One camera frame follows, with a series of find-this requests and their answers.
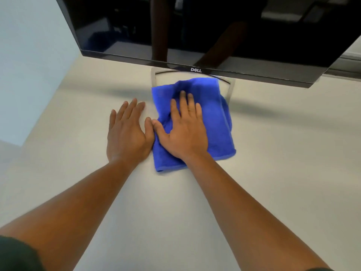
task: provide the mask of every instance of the table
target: table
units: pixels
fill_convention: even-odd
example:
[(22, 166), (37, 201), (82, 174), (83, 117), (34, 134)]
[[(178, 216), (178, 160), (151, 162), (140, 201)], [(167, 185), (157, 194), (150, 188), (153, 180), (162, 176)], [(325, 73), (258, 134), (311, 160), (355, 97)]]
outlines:
[[(105, 165), (111, 109), (137, 97), (157, 118), (151, 67), (79, 57), (0, 191), (0, 225)], [(237, 154), (219, 164), (338, 271), (361, 266), (361, 83), (310, 89), (237, 80)], [(239, 270), (189, 170), (133, 172), (76, 270)]]

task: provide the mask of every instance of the forearm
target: forearm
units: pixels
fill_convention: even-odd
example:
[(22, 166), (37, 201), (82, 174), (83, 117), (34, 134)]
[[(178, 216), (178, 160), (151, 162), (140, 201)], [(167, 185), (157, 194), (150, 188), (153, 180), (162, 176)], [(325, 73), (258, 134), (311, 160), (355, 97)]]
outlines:
[(151, 0), (152, 60), (167, 61), (169, 22), (167, 0)]
[(47, 271), (73, 270), (133, 168), (109, 163), (0, 229), (37, 250)]
[(231, 56), (244, 41), (246, 33), (246, 22), (234, 22), (230, 24), (214, 46), (194, 65), (217, 68), (225, 59)]
[(241, 188), (209, 154), (189, 159), (242, 271), (304, 271), (327, 265)]

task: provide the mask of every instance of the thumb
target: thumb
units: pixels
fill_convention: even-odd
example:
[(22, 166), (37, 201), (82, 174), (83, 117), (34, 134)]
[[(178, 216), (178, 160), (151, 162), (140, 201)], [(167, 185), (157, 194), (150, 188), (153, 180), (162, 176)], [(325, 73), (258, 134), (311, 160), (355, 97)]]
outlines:
[(153, 124), (151, 118), (147, 117), (146, 121), (144, 122), (144, 128), (146, 130), (145, 136), (146, 141), (149, 145), (153, 145), (154, 143), (154, 131), (153, 131)]
[(159, 141), (160, 141), (161, 145), (164, 146), (164, 144), (169, 139), (169, 134), (167, 134), (165, 132), (164, 127), (162, 126), (162, 124), (158, 120), (152, 120), (152, 123), (153, 123), (154, 130), (158, 135), (158, 138), (159, 138)]

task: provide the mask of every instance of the microfiber cloth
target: microfiber cloth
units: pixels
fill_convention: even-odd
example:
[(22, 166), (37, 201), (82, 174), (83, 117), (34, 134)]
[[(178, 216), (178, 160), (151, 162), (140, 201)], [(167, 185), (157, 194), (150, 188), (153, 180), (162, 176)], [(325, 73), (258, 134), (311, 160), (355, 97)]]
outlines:
[[(215, 160), (223, 160), (236, 154), (231, 136), (232, 121), (226, 100), (220, 94), (218, 79), (195, 78), (178, 81), (175, 84), (152, 88), (154, 104), (159, 114), (159, 121), (166, 133), (170, 133), (173, 122), (170, 117), (170, 101), (175, 99), (179, 110), (179, 93), (184, 90), (192, 93), (194, 101), (200, 103), (202, 116), (208, 136), (208, 152)], [(186, 164), (172, 156), (161, 146), (156, 135), (153, 146), (156, 171), (177, 170)]]

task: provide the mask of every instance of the finger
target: finger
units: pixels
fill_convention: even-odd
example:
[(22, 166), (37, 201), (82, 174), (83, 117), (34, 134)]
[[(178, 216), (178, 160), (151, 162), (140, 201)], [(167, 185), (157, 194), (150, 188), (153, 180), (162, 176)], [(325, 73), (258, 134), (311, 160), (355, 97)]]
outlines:
[(181, 115), (182, 118), (189, 116), (189, 114), (188, 114), (188, 105), (187, 105), (187, 100), (186, 100), (186, 92), (184, 90), (182, 90), (180, 92), (179, 109), (180, 109), (180, 115)]
[(140, 118), (145, 106), (146, 106), (145, 102), (141, 102), (141, 103), (137, 104), (137, 106), (133, 109), (132, 114), (130, 115), (130, 118), (133, 118), (133, 119), (139, 121), (139, 118)]
[(152, 147), (155, 139), (154, 130), (153, 130), (153, 123), (151, 118), (147, 117), (146, 121), (144, 122), (144, 128), (146, 130), (145, 136), (147, 144)]
[(158, 120), (152, 120), (153, 127), (157, 136), (159, 138), (159, 142), (162, 146), (166, 147), (169, 141), (169, 134), (167, 134), (164, 130), (164, 127)]
[(181, 118), (177, 108), (177, 102), (174, 99), (170, 101), (170, 117), (172, 118), (173, 122), (176, 122)]
[(122, 120), (129, 119), (130, 115), (132, 114), (133, 108), (137, 105), (137, 99), (134, 98), (132, 102), (128, 105), (128, 107), (124, 110), (124, 114)]
[(124, 111), (125, 109), (128, 107), (128, 102), (125, 101), (122, 106), (120, 107), (118, 113), (117, 113), (117, 116), (115, 118), (116, 121), (119, 121), (122, 117), (123, 117), (123, 114), (124, 114)]
[(111, 115), (109, 117), (109, 131), (113, 128), (116, 117), (117, 117), (117, 112), (114, 109), (112, 109)]
[(192, 118), (196, 117), (196, 107), (194, 105), (194, 97), (192, 93), (188, 94), (188, 113)]
[(200, 103), (196, 103), (196, 116), (197, 116), (197, 119), (203, 121), (202, 107), (201, 107)]

